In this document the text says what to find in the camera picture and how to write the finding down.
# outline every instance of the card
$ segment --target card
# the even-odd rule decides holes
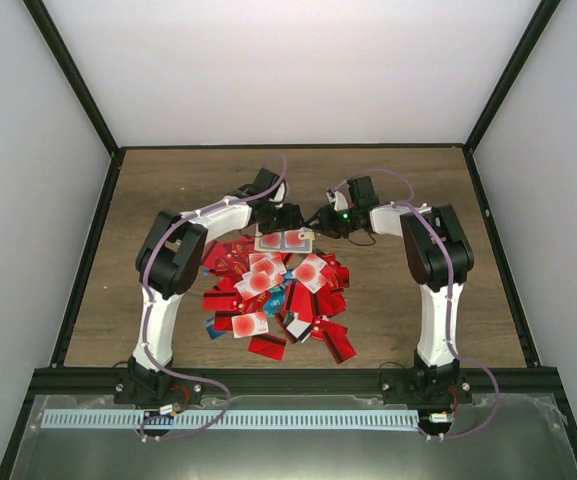
[[[232,317],[232,333],[235,338],[251,337],[268,331],[268,318],[264,312]]]
[[[237,312],[242,298],[235,290],[230,292],[213,288],[204,292],[204,310],[220,310],[224,312]]]
[[[335,270],[323,258],[313,253],[308,255],[292,274],[311,293],[317,293],[335,275]]]
[[[301,320],[312,321],[315,317],[312,304],[313,294],[303,283],[292,281],[286,286],[286,301],[284,308],[299,315]]]
[[[341,325],[335,325],[325,330],[323,332],[323,341],[337,364],[357,355]]]
[[[259,252],[278,252],[281,249],[283,232],[273,232],[260,235],[259,229],[255,231],[255,250]]]
[[[275,315],[281,312],[281,310],[283,310],[284,308],[284,303],[286,301],[286,292],[284,292],[283,289],[279,289],[278,291],[275,292],[272,291],[270,292],[271,292],[270,298],[264,304],[263,307],[264,312],[266,312],[266,315],[268,316]]]
[[[232,253],[226,253],[215,261],[215,268],[211,270],[214,275],[243,275],[248,271],[247,260],[241,259]]]
[[[213,328],[218,332],[232,332],[232,317],[236,313],[216,312]]]
[[[343,288],[331,287],[336,285],[336,278],[330,279],[315,295],[313,295],[313,312],[315,316],[333,317],[346,311],[346,300],[343,297]]]
[[[276,313],[275,319],[277,320],[277,323],[281,329],[284,331],[284,335],[286,335],[286,338],[290,341],[290,343],[297,343],[299,340],[297,340],[297,338],[286,329],[286,325],[284,325],[284,319],[286,318],[286,315],[287,312]]]
[[[286,340],[274,335],[255,335],[250,339],[248,351],[273,360],[281,360],[286,351]]]
[[[225,254],[224,246],[217,240],[206,245],[204,249],[204,254],[201,257],[201,265],[209,270],[214,270],[216,268],[216,262]]]
[[[324,340],[324,332],[332,328],[341,328],[344,334],[348,333],[348,327],[340,325],[339,323],[334,323],[328,320],[327,317],[315,318],[312,322],[312,333],[311,336],[315,340]]]
[[[240,312],[241,313],[254,313],[264,309],[265,305],[270,301],[272,298],[272,292],[270,290],[266,290],[265,292],[261,292],[256,297],[253,297],[249,300],[246,300],[241,305]]]
[[[260,235],[256,231],[255,250],[259,252],[310,253],[315,234],[308,228]]]
[[[251,253],[250,269],[251,271],[244,273],[242,280],[235,284],[244,300],[280,285],[283,274],[286,273],[286,266],[279,253]]]
[[[281,258],[281,253],[251,253],[248,258],[252,273],[263,272],[270,277],[274,285],[281,283],[283,279],[277,281],[277,276],[286,273],[286,266]]]
[[[210,317],[204,321],[204,325],[206,327],[206,331],[208,332],[208,336],[211,340],[215,338],[221,337],[224,333],[223,330],[215,330],[215,317]]]
[[[244,273],[241,282],[235,284],[235,288],[244,301],[248,301],[274,286],[270,277],[264,272]]]
[[[283,320],[286,330],[299,342],[305,342],[310,337],[312,331],[312,322],[306,322],[299,318],[299,315],[288,312]]]
[[[348,288],[350,286],[350,271],[348,268],[341,266],[334,253],[322,253],[319,256],[328,262],[328,265],[335,270],[335,276],[339,286]]]

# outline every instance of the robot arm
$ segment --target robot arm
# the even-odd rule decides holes
[[[224,199],[234,200],[235,197],[226,196]],[[185,215],[190,213],[191,212],[183,212],[177,216],[171,216],[166,212],[160,213],[160,216],[168,217],[170,219],[169,223],[166,225],[166,228],[163,228],[163,231],[167,230],[168,226],[177,221],[177,219],[183,218]],[[179,305],[185,294],[185,291],[190,288],[190,285],[192,285],[197,276],[197,271],[201,261],[199,260],[199,262],[197,262],[197,256],[199,255],[200,259],[201,252],[203,251],[203,247],[206,243],[228,232],[240,230],[248,226],[251,215],[252,207],[250,207],[250,205],[247,203],[239,203],[236,205],[225,205],[210,211],[199,218],[194,218],[188,222],[189,224],[192,224],[192,228],[196,228],[198,231],[202,232],[203,235],[199,235],[202,238],[202,241],[197,242],[197,247],[200,248],[193,249],[189,254],[190,256],[195,257],[194,261],[192,262],[192,267],[183,273],[186,278],[188,276],[192,276],[192,281],[186,282],[187,284],[182,286],[182,288],[176,289],[177,291],[171,291],[175,289],[157,288],[157,277],[159,276],[159,272],[155,270],[157,265],[153,266],[151,279],[155,280],[155,285],[152,285],[153,282],[151,281],[150,286],[152,295],[154,295],[154,302],[152,304],[150,319],[148,321],[148,343],[152,355],[160,365],[168,365],[172,361],[172,333],[175,326],[175,320],[177,318],[177,311],[179,310]],[[184,248],[188,249],[186,241],[187,240],[184,239]],[[147,258],[144,258],[143,254],[140,255],[140,257],[142,257],[142,261],[139,262],[140,266],[145,265]],[[168,263],[168,265],[162,264],[162,267],[170,267],[170,263]],[[160,275],[166,275],[167,273],[170,272],[166,271]],[[141,314],[141,327],[139,332],[142,331],[145,320],[145,313],[148,306],[150,305],[150,297],[143,285],[141,290],[143,295],[143,308]],[[141,343],[141,338],[137,342],[137,346],[135,347],[132,355],[136,362],[142,367],[153,370],[155,372],[159,370],[159,368],[153,364],[146,356],[146,353],[144,352],[144,345]]]
[[[129,360],[129,370],[136,376],[145,378],[143,383],[150,384],[150,372],[159,371],[159,367],[146,355],[145,345],[142,343],[146,312],[150,309],[147,325],[148,349],[159,365],[166,366],[172,362],[172,333],[177,311],[185,292],[197,278],[207,242],[228,232],[246,228],[252,223],[272,223],[277,218],[291,228],[294,226],[294,218],[298,217],[298,226],[301,226],[299,207],[283,204],[287,191],[285,182],[266,198],[246,200],[247,197],[272,188],[278,179],[278,175],[262,168],[252,184],[244,185],[226,195],[217,206],[205,208],[198,216],[195,215],[198,212],[177,213],[170,210],[163,210],[158,214],[136,262],[140,272],[139,281],[142,283],[143,308],[139,340]],[[143,286],[144,271],[155,246],[173,224],[191,215],[192,219],[181,224],[168,239],[170,243],[179,245],[176,251],[173,250],[174,247],[164,246],[153,262],[148,277],[149,294]]]
[[[307,222],[313,230],[332,238],[348,238],[351,232],[402,237],[408,268],[421,288],[421,338],[415,352],[415,366],[420,371],[420,387],[454,383],[458,362],[448,347],[448,266],[428,231],[408,208],[381,205],[370,177],[348,180],[350,202],[339,191],[329,191],[330,205],[319,209]],[[457,307],[474,256],[466,236],[450,205],[416,209],[444,240],[454,269],[450,342],[454,345]]]
[[[425,205],[417,209],[424,216],[432,215],[432,210],[431,207]],[[377,207],[370,211],[370,224],[375,233],[403,238],[401,217],[409,214],[410,212],[405,207],[391,207],[390,205]],[[433,291],[427,283],[421,283],[419,287],[421,289],[421,338],[417,344],[417,355],[429,367],[451,364],[454,356],[448,348],[448,339],[446,338],[448,286],[440,286],[437,291]],[[457,307],[463,288],[463,283],[456,283],[452,290],[453,307],[450,338],[453,339],[455,351],[457,350],[454,345],[457,330]]]

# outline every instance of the pile of cards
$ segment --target pile of cards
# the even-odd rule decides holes
[[[297,248],[293,244],[303,241],[301,237],[302,231],[282,232],[277,249]],[[214,311],[205,321],[208,335],[215,339],[232,332],[234,338],[250,337],[250,352],[275,360],[283,358],[287,341],[302,343],[309,338],[323,342],[337,363],[352,358],[356,352],[348,329],[330,320],[346,310],[348,269],[334,254],[323,253],[310,253],[290,269],[293,255],[270,249],[268,242],[258,252],[255,239],[248,236],[211,242],[202,265],[208,275],[221,279],[204,293],[204,310]],[[286,338],[269,333],[272,318]]]

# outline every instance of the enclosure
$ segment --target enclosure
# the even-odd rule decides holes
[[[287,200],[304,218],[328,204],[328,189],[384,167],[410,181],[416,207],[451,205],[475,258],[455,343],[460,356],[491,368],[506,420],[443,450],[434,442],[423,450],[422,437],[405,433],[346,432],[336,437],[340,451],[350,459],[365,447],[374,468],[349,463],[344,474],[400,469],[429,478],[438,475],[424,470],[431,455],[446,456],[459,472],[453,457],[482,459],[480,448],[523,435],[532,440],[499,459],[522,465],[517,471],[477,461],[466,473],[575,478],[577,3],[559,3],[0,4],[0,478],[69,478],[66,463],[50,461],[64,450],[74,466],[106,452],[106,464],[78,474],[113,478],[138,467],[117,470],[122,450],[112,445],[134,449],[135,459],[143,454],[141,464],[178,448],[140,450],[132,432],[51,427],[45,417],[56,409],[85,422],[85,410],[97,407],[99,415],[123,415],[118,398],[132,375],[123,363],[141,342],[135,258],[153,221],[163,209],[216,202],[251,183],[262,165],[279,172],[278,156],[288,161]],[[371,177],[382,203],[406,197],[397,178]],[[219,240],[256,235],[237,230]],[[314,246],[350,271],[335,321],[356,355],[339,362],[328,344],[309,339],[286,345],[277,361],[251,353],[246,339],[213,338],[202,302],[216,280],[202,270],[176,318],[174,372],[227,385],[233,418],[237,410],[257,418],[322,409],[352,418],[368,410],[423,416],[428,402],[394,388],[414,370],[423,335],[409,252],[387,235],[372,243],[357,231],[350,240],[318,235]],[[273,336],[285,333],[269,327]],[[475,367],[459,367],[455,386],[468,388],[459,392],[466,405],[456,431],[484,422],[487,402],[499,400]],[[210,385],[178,386],[191,390],[189,415],[222,405]],[[138,415],[152,411],[152,402],[132,403]],[[257,474],[332,475],[333,465],[310,457],[304,465],[314,470],[284,464],[308,438],[293,427],[276,444],[273,433],[246,433],[250,448],[286,452],[272,461],[266,452]],[[334,435],[312,434],[324,443]],[[230,435],[202,435],[188,459],[225,452]],[[408,463],[389,463],[393,450],[408,451]],[[234,460],[242,452],[224,458],[253,475]],[[166,468],[192,475],[178,460]]]

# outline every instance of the red and white card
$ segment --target red and white card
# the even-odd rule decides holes
[[[286,266],[280,253],[251,253],[250,272],[242,275],[242,280],[235,284],[244,301],[279,285],[286,273]]]
[[[335,269],[314,253],[295,268],[293,276],[311,293],[317,293],[335,275]]]
[[[275,282],[278,275],[286,273],[286,266],[279,252],[251,253],[248,258],[250,260],[250,271],[252,273],[265,273],[270,277],[271,282]]]
[[[235,338],[251,337],[269,331],[268,318],[264,312],[232,317],[232,333]]]

